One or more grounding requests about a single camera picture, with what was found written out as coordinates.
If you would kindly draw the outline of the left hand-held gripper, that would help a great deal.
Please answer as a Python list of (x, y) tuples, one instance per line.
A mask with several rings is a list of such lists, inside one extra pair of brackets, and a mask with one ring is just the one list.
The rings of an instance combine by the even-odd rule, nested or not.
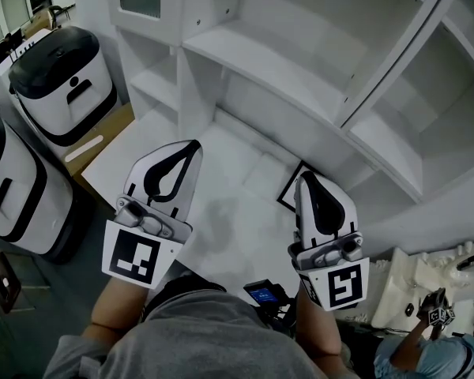
[(132, 166), (115, 218), (106, 222), (103, 273), (151, 290), (158, 286), (192, 235), (183, 221), (202, 157), (198, 140), (176, 141)]

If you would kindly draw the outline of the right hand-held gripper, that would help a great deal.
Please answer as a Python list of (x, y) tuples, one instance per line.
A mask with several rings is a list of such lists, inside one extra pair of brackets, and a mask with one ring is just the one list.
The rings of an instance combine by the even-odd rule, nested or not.
[(295, 186), (295, 209), (301, 242), (288, 253), (308, 298), (327, 311), (365, 300), (370, 259), (363, 256), (353, 200), (336, 183), (304, 171)]

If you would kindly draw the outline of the white shelving unit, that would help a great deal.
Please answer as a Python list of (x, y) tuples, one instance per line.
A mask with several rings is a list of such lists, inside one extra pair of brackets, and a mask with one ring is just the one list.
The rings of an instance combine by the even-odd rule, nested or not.
[(474, 0), (108, 0), (134, 115), (337, 182), (368, 247), (474, 239)]

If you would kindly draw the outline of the person's left forearm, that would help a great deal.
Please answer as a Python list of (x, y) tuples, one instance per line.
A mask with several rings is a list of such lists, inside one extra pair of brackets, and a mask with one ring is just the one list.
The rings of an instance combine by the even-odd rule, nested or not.
[(112, 345), (139, 321), (149, 289), (112, 277), (93, 307), (84, 338)]

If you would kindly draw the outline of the person's right forearm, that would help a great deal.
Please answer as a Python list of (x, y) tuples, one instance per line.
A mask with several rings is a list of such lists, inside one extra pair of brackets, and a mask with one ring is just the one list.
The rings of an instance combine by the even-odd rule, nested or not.
[(341, 353), (342, 342), (335, 317), (312, 302), (302, 284), (296, 297), (295, 339), (312, 358)]

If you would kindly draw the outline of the black framed picture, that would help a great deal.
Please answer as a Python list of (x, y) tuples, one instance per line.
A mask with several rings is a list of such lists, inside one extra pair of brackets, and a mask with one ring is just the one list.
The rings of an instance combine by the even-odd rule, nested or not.
[(289, 180), (286, 182), (286, 185), (284, 188), (280, 191), (280, 194), (276, 201), (287, 208), (288, 210), (295, 212), (295, 187), (296, 187), (296, 182), (298, 177), (304, 172), (304, 171), (312, 171), (314, 173), (318, 173), (317, 170), (315, 170), (311, 165), (306, 163), (305, 161), (301, 160), (296, 167), (296, 169), (293, 171), (292, 176), (289, 178)]

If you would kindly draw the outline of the brown cardboard box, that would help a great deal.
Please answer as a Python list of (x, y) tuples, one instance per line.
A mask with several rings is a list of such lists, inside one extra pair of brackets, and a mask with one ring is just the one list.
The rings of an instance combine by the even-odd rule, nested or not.
[(74, 179), (135, 119), (131, 103), (113, 110), (79, 141), (70, 146), (62, 162)]

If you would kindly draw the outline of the black device with blue screen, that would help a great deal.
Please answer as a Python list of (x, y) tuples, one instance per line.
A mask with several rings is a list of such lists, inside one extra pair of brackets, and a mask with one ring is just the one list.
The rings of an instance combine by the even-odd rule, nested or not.
[(266, 325), (293, 336), (297, 297), (289, 297), (280, 284), (270, 280), (248, 283), (243, 290), (258, 304), (254, 309)]

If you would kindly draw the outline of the person's black shorts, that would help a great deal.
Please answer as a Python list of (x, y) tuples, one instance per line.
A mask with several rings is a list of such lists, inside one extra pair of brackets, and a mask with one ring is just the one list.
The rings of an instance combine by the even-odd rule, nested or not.
[(146, 317), (158, 306), (165, 303), (167, 300), (179, 295), (185, 295), (193, 291), (223, 291), (226, 289), (218, 283), (213, 283), (196, 275), (180, 276), (174, 280), (167, 282), (164, 288), (148, 301), (141, 312), (141, 322), (146, 320)]

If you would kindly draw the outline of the white ornate vanity table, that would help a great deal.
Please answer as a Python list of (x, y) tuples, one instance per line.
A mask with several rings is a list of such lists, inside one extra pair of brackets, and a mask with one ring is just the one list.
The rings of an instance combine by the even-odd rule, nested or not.
[(336, 319), (406, 333), (416, 325), (425, 297), (446, 289), (455, 318), (446, 329), (471, 333), (474, 328), (474, 242), (432, 253), (408, 255), (396, 248), (390, 260), (371, 264), (367, 299), (338, 311)]

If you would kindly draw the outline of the person's grey shirt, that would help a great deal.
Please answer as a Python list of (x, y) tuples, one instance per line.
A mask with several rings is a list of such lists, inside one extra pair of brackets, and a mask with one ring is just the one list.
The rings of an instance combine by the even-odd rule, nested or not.
[(251, 305), (210, 290), (164, 302), (112, 346), (62, 336), (43, 378), (359, 379), (323, 372)]

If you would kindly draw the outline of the dark brown square panel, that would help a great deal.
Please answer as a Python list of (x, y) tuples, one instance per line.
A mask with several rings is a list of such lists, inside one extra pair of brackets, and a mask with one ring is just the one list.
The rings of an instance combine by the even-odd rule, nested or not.
[(0, 307), (4, 314), (12, 311), (21, 293), (21, 282), (3, 252), (0, 252)]

